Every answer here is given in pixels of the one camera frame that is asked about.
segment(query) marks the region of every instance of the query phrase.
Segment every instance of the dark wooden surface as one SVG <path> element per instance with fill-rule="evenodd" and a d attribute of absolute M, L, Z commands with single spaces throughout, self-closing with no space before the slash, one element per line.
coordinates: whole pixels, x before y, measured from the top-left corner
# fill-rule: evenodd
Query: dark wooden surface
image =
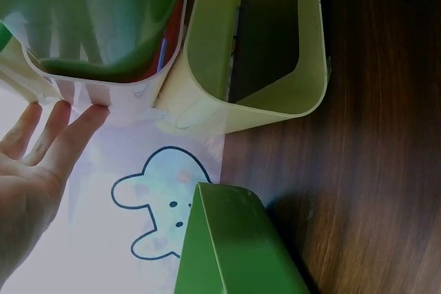
<path fill-rule="evenodd" d="M 441 293 L 441 0 L 324 5 L 323 104 L 229 135 L 222 183 L 262 198 L 313 289 Z"/>

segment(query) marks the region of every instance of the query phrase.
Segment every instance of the wooden table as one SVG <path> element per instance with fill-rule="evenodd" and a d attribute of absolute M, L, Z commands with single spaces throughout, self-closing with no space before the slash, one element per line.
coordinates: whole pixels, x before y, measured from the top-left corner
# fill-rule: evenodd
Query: wooden table
<path fill-rule="evenodd" d="M 323 0 L 311 116 L 227 137 L 313 291 L 441 293 L 441 0 Z"/>

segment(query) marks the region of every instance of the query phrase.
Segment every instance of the rabbit ear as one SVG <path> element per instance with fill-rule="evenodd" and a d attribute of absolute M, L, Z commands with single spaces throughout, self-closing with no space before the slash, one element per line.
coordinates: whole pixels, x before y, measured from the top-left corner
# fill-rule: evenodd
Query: rabbit ear
<path fill-rule="evenodd" d="M 151 189 L 147 178 L 142 175 L 128 176 L 114 183 L 112 199 L 116 205 L 125 209 L 146 207 Z"/>
<path fill-rule="evenodd" d="M 156 231 L 136 239 L 132 245 L 132 253 L 142 260 L 159 260 L 169 255 L 179 257 L 181 250 L 175 252 L 174 241 L 165 237 L 166 233 Z"/>
<path fill-rule="evenodd" d="M 144 166 L 144 174 L 171 182 L 211 182 L 199 160 L 180 147 L 163 147 L 154 152 Z"/>

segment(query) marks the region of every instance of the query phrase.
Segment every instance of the light green bin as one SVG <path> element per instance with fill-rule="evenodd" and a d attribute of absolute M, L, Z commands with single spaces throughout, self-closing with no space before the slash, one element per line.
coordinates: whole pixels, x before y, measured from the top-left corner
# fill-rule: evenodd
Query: light green bin
<path fill-rule="evenodd" d="M 283 4 L 298 13 L 298 22 L 293 21 L 299 46 L 295 69 L 237 103 L 225 101 L 240 1 L 195 1 L 183 51 L 156 103 L 167 114 L 158 122 L 162 129 L 224 134 L 305 116 L 321 103 L 328 76 L 320 0 Z"/>

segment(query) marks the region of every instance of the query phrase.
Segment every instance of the green box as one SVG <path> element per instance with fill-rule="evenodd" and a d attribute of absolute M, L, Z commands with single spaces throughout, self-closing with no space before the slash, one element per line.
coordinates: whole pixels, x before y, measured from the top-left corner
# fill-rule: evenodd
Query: green box
<path fill-rule="evenodd" d="M 175 294 L 309 293 L 259 198 L 199 184 Z"/>

